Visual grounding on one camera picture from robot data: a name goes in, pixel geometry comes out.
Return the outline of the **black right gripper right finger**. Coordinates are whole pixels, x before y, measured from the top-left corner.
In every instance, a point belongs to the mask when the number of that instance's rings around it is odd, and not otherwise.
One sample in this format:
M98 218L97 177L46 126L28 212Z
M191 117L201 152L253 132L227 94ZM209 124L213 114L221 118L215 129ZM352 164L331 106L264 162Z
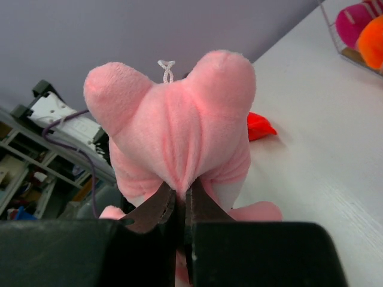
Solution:
M184 250L193 286L348 286L322 226L236 221L200 179L186 192Z

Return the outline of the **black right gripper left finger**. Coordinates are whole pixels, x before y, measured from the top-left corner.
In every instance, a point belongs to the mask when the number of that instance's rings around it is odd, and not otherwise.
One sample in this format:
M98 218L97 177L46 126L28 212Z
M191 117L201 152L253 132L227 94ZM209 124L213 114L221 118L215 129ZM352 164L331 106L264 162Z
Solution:
M167 184L119 220L1 223L2 286L174 286L176 193Z

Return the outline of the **pink pig plush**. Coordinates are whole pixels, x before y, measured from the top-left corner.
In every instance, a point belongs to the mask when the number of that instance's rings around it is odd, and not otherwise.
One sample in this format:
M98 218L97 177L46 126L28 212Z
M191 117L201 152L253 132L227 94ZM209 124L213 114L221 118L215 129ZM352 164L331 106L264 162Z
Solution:
M88 73L83 91L109 137L119 190L135 210L146 211L149 199L168 184L177 194L183 228L186 192L199 179L234 219L282 220L269 201L233 206L251 164L247 117L256 94L254 68L243 55L211 51L181 80L166 66L162 83L109 62Z

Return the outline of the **boy doll orange shorts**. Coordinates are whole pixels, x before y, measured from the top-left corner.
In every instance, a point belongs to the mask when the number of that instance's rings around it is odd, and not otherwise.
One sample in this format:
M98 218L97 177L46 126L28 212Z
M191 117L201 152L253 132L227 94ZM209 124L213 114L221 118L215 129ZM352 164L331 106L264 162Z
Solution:
M382 70L382 16L373 19L361 32L357 46L365 64Z

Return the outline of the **boy doll pink shorts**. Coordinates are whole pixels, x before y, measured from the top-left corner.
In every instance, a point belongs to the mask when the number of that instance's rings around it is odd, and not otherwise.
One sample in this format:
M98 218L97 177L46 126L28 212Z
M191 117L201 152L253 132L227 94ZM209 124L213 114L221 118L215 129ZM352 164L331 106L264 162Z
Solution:
M342 9L336 18L336 31L343 43L357 50L357 40L362 30L382 15L382 1L361 1Z

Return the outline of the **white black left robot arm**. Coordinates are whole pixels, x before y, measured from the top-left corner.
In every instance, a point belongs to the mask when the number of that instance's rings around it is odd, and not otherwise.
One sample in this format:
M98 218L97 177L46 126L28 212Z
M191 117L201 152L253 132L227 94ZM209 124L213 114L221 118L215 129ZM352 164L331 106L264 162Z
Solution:
M28 106L17 105L11 112L16 121L39 134L57 121L58 125L49 128L49 133L59 132L78 146L103 158L109 156L109 138L103 128L84 113L79 114L69 107L48 81L39 81L32 93L34 99Z

